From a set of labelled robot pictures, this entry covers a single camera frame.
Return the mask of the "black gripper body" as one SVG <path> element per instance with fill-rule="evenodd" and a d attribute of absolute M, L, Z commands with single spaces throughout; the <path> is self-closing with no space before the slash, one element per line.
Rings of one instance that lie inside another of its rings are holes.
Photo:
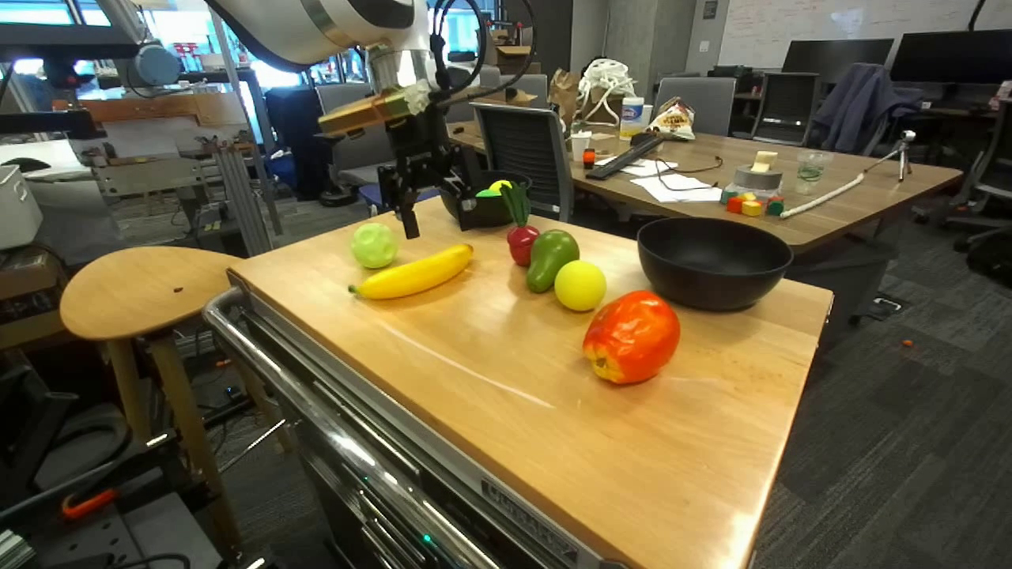
<path fill-rule="evenodd" d="M 393 168 L 379 168 L 379 195 L 384 209 L 411 209 L 425 188 L 466 188 L 461 153 L 449 139 L 441 108 L 390 121 L 384 137 L 396 154 Z"/>

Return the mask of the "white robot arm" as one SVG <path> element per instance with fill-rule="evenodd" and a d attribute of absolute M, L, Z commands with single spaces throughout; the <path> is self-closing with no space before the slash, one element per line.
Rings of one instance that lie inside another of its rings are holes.
<path fill-rule="evenodd" d="M 285 70 L 323 62 L 357 48 L 374 92 L 316 121 L 324 139 L 381 131 L 393 162 L 379 168 L 379 203 L 404 236 L 416 236 L 415 203 L 437 189 L 461 230 L 490 223 L 476 198 L 476 164 L 449 139 L 444 112 L 472 98 L 449 80 L 441 39 L 425 0 L 206 0 L 260 58 Z"/>

